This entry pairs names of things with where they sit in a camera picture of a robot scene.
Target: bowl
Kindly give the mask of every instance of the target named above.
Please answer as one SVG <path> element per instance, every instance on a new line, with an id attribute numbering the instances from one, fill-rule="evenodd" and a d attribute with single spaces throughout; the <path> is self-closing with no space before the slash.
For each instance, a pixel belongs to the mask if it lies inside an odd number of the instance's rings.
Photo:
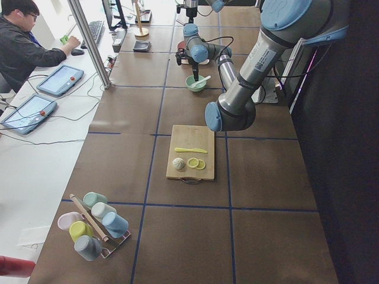
<path id="1" fill-rule="evenodd" d="M 192 92 L 200 92 L 205 88 L 207 81 L 203 81 L 200 84 L 197 84 L 194 88 L 192 88 L 190 87 L 190 85 L 193 83 L 195 83 L 194 75 L 188 76 L 185 80 L 185 86 Z"/>

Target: yellow cup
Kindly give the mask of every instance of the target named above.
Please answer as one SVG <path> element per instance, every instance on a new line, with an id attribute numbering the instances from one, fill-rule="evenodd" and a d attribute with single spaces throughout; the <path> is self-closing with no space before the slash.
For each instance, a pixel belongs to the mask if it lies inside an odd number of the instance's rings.
<path id="1" fill-rule="evenodd" d="M 69 229 L 69 233 L 73 242 L 76 242 L 76 240 L 82 235 L 88 235 L 90 237 L 94 236 L 92 227 L 83 221 L 72 223 Z"/>

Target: computer mouse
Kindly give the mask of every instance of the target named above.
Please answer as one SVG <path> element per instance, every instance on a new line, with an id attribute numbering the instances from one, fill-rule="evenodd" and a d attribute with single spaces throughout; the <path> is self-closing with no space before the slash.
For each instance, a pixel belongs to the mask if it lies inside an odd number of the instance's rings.
<path id="1" fill-rule="evenodd" d="M 84 54 L 84 50 L 81 49 L 73 49 L 71 50 L 71 55 L 72 56 L 77 56 L 77 55 L 82 55 Z"/>

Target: black hair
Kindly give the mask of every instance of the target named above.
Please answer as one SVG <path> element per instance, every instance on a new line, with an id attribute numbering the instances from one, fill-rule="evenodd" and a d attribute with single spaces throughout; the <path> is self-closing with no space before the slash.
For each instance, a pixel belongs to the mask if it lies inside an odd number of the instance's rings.
<path id="1" fill-rule="evenodd" d="M 12 11 L 19 9 L 24 14 L 33 13 L 36 16 L 40 15 L 36 3 L 33 0 L 1 0 L 2 14 L 8 16 Z"/>

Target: red cylinder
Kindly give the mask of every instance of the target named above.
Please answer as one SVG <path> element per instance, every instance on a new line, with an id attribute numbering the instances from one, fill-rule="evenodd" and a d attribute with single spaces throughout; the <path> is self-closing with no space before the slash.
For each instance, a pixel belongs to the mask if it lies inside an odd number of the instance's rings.
<path id="1" fill-rule="evenodd" d="M 31 260 L 0 256 L 0 276 L 29 277 L 36 264 Z"/>

